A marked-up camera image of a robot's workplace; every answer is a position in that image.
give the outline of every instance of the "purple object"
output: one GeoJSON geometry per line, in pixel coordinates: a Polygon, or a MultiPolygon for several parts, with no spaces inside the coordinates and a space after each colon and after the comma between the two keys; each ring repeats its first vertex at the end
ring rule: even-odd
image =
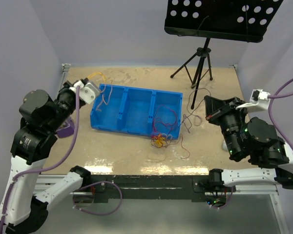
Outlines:
{"type": "Polygon", "coordinates": [[[68,117],[64,124],[57,130],[59,138],[69,137],[74,134],[75,125],[71,117],[68,117]]]}

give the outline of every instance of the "white circular hole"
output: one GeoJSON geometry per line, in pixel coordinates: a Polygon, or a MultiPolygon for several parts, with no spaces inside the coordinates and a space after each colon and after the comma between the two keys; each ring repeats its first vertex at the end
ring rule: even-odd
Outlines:
{"type": "Polygon", "coordinates": [[[176,11],[171,11],[171,12],[170,12],[170,15],[171,15],[171,16],[176,16],[176,15],[177,15],[177,12],[176,12],[176,11]]]}
{"type": "Polygon", "coordinates": [[[182,17],[187,17],[187,16],[188,16],[188,13],[187,13],[186,11],[183,11],[183,12],[181,13],[181,15],[182,15],[182,17]]]}
{"type": "Polygon", "coordinates": [[[257,7],[254,8],[254,12],[255,13],[258,13],[258,12],[260,12],[261,9],[262,8],[260,6],[257,6],[257,7]]]}
{"type": "Polygon", "coordinates": [[[271,14],[273,12],[273,8],[272,7],[269,7],[267,10],[266,10],[266,14],[271,14]]]}
{"type": "Polygon", "coordinates": [[[243,20],[244,20],[244,18],[242,16],[240,16],[237,21],[238,21],[238,23],[242,23],[243,20]]]}
{"type": "Polygon", "coordinates": [[[260,25],[265,25],[267,23],[267,20],[266,19],[262,19],[261,21],[260,21],[260,25]]]}
{"type": "Polygon", "coordinates": [[[190,5],[190,1],[189,0],[184,0],[184,5],[185,6],[189,6],[190,5]]]}
{"type": "Polygon", "coordinates": [[[252,23],[254,23],[254,22],[255,22],[255,18],[250,18],[250,19],[249,19],[249,23],[250,23],[250,24],[252,24],[252,23]]]}
{"type": "Polygon", "coordinates": [[[194,13],[192,14],[192,17],[193,17],[193,18],[198,18],[198,17],[199,17],[199,13],[194,12],[194,13]]]}
{"type": "Polygon", "coordinates": [[[242,11],[246,12],[249,10],[249,8],[250,8],[249,5],[244,5],[244,6],[242,6],[242,11]]]}
{"type": "Polygon", "coordinates": [[[200,7],[200,6],[202,6],[202,2],[201,2],[201,1],[196,1],[196,2],[195,2],[195,6],[196,6],[196,7],[200,7]]]}

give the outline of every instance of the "white wall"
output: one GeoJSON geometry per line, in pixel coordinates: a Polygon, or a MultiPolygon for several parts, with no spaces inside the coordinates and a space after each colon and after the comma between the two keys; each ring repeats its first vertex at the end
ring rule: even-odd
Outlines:
{"type": "MultiPolygon", "coordinates": [[[[285,0],[267,29],[264,40],[249,44],[238,63],[238,78],[244,98],[248,100],[253,88],[274,93],[293,78],[293,0],[285,0]]],[[[284,93],[293,91],[293,85],[284,93]]],[[[293,142],[293,96],[278,99],[272,106],[273,116],[280,128],[293,142]]],[[[268,112],[256,116],[270,122],[268,112]]],[[[293,191],[280,191],[282,207],[293,234],[293,191]]]]}
{"type": "Polygon", "coordinates": [[[0,0],[0,202],[22,99],[34,89],[54,97],[60,80],[60,61],[29,0],[0,0]]]}
{"type": "MultiPolygon", "coordinates": [[[[167,0],[30,1],[61,62],[181,65],[204,45],[203,38],[165,33],[167,0]]],[[[212,65],[237,64],[246,46],[212,39],[212,65]]]]}

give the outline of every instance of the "music stand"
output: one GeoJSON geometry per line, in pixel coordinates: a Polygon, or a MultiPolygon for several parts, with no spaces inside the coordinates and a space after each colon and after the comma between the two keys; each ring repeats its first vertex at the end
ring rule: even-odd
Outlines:
{"type": "Polygon", "coordinates": [[[195,87],[191,109],[202,79],[205,58],[208,58],[209,76],[211,65],[208,48],[211,38],[246,42],[261,42],[267,26],[273,19],[283,0],[168,0],[165,32],[171,35],[206,38],[203,48],[198,48],[174,74],[185,68],[195,87]],[[196,56],[200,57],[192,80],[187,64],[196,56]]]}

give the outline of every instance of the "table top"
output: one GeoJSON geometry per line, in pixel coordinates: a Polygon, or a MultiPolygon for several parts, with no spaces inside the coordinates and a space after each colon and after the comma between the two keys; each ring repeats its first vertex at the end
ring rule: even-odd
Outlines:
{"type": "MultiPolygon", "coordinates": [[[[177,67],[72,67],[67,79],[74,82],[93,72],[102,72],[114,85],[181,92],[184,96],[182,114],[186,114],[188,97],[193,89],[184,69],[173,79],[170,78],[176,69],[177,67]]],[[[188,69],[193,76],[195,68],[188,69]]],[[[200,82],[201,88],[207,88],[218,99],[243,98],[234,68],[212,68],[212,73],[214,80],[210,81],[207,74],[200,82]]],[[[103,82],[100,76],[95,76],[93,81],[97,85],[103,82]]],[[[199,90],[196,104],[207,94],[207,91],[199,90]]],[[[199,120],[189,117],[193,124],[190,133],[184,125],[181,126],[182,146],[190,152],[188,159],[181,159],[187,157],[188,152],[181,147],[180,142],[158,149],[151,145],[149,137],[92,129],[91,108],[92,105],[86,105],[80,109],[79,132],[71,155],[61,166],[47,172],[48,174],[67,174],[76,165],[85,167],[93,174],[115,175],[206,175],[213,168],[253,167],[247,159],[238,163],[229,160],[229,153],[222,149],[224,138],[220,127],[209,124],[204,119],[204,102],[194,112],[203,118],[203,122],[195,126],[199,120]]],[[[66,153],[71,140],[71,136],[59,139],[45,166],[58,162],[66,153]]]]}

